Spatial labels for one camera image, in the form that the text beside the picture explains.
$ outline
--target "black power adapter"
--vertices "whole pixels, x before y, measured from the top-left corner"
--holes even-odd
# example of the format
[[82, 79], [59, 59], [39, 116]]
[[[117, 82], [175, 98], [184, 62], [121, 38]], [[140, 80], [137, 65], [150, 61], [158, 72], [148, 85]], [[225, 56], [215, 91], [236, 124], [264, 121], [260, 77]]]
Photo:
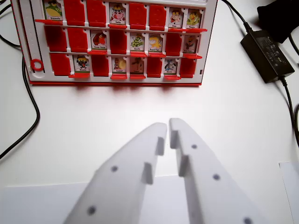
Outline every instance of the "black power adapter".
[[295, 72], [268, 31], [253, 31], [246, 25], [245, 28], [248, 34], [241, 44], [265, 83], [275, 82]]
[[289, 112], [291, 116], [292, 127], [295, 133], [297, 145], [299, 147], [299, 129], [298, 129], [298, 114], [299, 105], [293, 111], [291, 95], [286, 83], [285, 77], [294, 73], [295, 70], [286, 59], [282, 51], [279, 49], [268, 31], [260, 30], [253, 31], [250, 25], [244, 20], [241, 14], [227, 0], [225, 2], [242, 20], [247, 35], [241, 41], [242, 46], [251, 58], [256, 69], [260, 73], [265, 83], [275, 82], [280, 80], [285, 88], [285, 92], [289, 101]]

